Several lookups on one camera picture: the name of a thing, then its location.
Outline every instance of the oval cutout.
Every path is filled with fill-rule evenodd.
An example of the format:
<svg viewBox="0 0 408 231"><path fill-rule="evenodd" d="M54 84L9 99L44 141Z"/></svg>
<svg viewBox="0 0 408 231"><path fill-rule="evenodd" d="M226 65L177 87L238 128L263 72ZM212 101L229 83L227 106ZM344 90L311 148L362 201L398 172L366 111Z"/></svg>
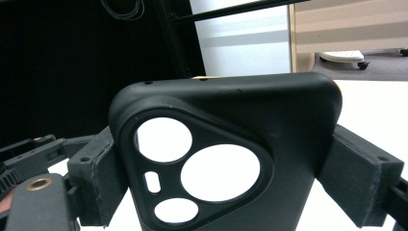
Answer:
<svg viewBox="0 0 408 231"><path fill-rule="evenodd" d="M247 148L221 144L204 148L183 166L181 181L195 198L222 202L247 192L257 181L260 163Z"/></svg>
<svg viewBox="0 0 408 231"><path fill-rule="evenodd" d="M145 121L135 134L135 144L141 155L159 163L182 158L191 148L192 136L182 122L168 117Z"/></svg>
<svg viewBox="0 0 408 231"><path fill-rule="evenodd" d="M184 223L194 219L198 206L184 198L172 198L158 204L154 209L156 217L166 223Z"/></svg>
<svg viewBox="0 0 408 231"><path fill-rule="evenodd" d="M151 193L159 193L162 190L160 186L159 175L154 171L148 171L144 174L144 180L146 181L147 189Z"/></svg>

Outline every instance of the black cable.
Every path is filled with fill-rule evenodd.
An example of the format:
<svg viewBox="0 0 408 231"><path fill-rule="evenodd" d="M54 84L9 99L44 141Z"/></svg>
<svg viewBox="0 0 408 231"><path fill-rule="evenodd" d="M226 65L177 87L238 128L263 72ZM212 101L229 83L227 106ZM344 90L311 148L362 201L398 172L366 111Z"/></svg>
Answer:
<svg viewBox="0 0 408 231"><path fill-rule="evenodd" d="M136 0L135 7L129 13L116 13L109 7L108 0L101 0L102 6L112 17L119 20L137 20L140 19L144 14L144 3L143 0Z"/></svg>

